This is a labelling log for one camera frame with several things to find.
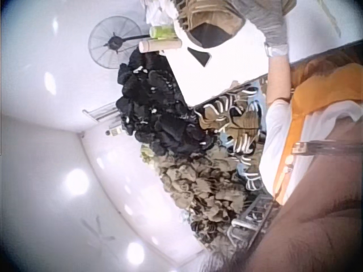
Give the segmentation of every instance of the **white wall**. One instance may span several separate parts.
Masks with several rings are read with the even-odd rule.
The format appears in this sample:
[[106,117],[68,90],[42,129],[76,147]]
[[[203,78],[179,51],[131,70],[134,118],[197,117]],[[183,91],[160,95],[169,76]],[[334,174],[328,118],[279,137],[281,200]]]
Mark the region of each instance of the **white wall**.
[[[82,110],[92,111],[116,101],[122,87],[117,84],[117,70],[105,69],[92,60],[88,38],[99,22],[116,15],[132,19],[143,34],[149,33],[140,0],[8,3],[1,13],[3,113],[76,132],[94,125]],[[119,58],[128,62],[123,54]],[[45,73],[54,77],[55,95],[45,88]]]
[[[167,272],[171,266],[145,246],[145,260],[129,264],[126,248],[138,236],[117,213],[74,133],[48,129],[2,116],[1,239],[24,271],[36,272]],[[79,168],[89,180],[83,195],[65,186],[69,172]],[[96,229],[100,242],[82,224]]]

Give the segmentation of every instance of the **fan grille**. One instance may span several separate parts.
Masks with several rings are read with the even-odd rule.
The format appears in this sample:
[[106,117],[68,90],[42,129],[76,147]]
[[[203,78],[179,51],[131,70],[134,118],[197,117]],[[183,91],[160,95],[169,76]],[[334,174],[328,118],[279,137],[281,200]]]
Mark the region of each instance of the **fan grille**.
[[140,27],[133,20],[123,16],[109,17],[92,30],[88,50],[98,65],[106,69],[118,69],[121,63],[128,62],[140,41],[125,39],[140,35]]

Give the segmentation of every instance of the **ceiling light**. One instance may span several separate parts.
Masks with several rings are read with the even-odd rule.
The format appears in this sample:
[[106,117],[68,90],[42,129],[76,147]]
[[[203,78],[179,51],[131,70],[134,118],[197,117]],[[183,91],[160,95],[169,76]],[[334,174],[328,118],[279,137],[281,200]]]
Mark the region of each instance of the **ceiling light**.
[[81,169],[75,169],[67,175],[66,185],[71,194],[78,196],[87,192],[90,182],[86,173]]
[[97,163],[98,163],[98,166],[101,168],[101,169],[104,169],[104,164],[103,164],[103,161],[101,158],[97,158]]
[[143,262],[145,258],[145,253],[143,251],[142,245],[138,243],[130,243],[127,248],[127,259],[133,265],[139,265]]
[[125,191],[128,193],[128,194],[131,194],[131,190],[130,190],[130,187],[125,185]]
[[54,79],[54,76],[49,73],[46,72],[44,74],[44,85],[45,88],[52,94],[52,95],[56,95],[57,90],[56,90],[56,81]]
[[125,205],[125,211],[129,214],[129,215],[133,215],[133,211],[131,210],[131,208],[127,205]]
[[155,237],[151,237],[151,240],[153,241],[153,243],[155,245],[158,245],[159,244],[159,241]]
[[57,21],[57,17],[55,17],[53,19],[52,27],[53,27],[54,35],[57,35],[57,33],[58,33],[58,21]]

